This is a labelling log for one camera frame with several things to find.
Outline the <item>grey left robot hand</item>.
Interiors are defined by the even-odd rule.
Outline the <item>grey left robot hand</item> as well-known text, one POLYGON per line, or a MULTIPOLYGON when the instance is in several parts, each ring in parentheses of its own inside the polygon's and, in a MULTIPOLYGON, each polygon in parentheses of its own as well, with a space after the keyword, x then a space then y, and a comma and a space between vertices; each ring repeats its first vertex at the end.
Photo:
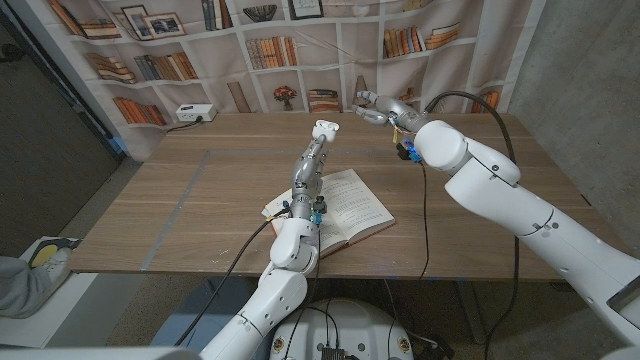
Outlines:
POLYGON ((295 161, 291 177, 291 214, 294 218, 309 220, 313 204, 320 193, 322 169, 326 158, 323 150, 325 135, 312 140, 303 154, 295 161))

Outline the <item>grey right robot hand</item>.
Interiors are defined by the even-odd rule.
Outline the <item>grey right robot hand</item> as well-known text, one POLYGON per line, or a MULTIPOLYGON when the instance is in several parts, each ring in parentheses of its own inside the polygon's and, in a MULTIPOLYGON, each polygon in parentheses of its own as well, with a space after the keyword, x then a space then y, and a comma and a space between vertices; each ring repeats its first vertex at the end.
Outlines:
POLYGON ((405 131, 417 133, 429 122, 426 116, 398 99, 370 91, 359 91, 356 97, 370 102, 367 108, 356 106, 354 112, 371 124, 391 124, 405 131))

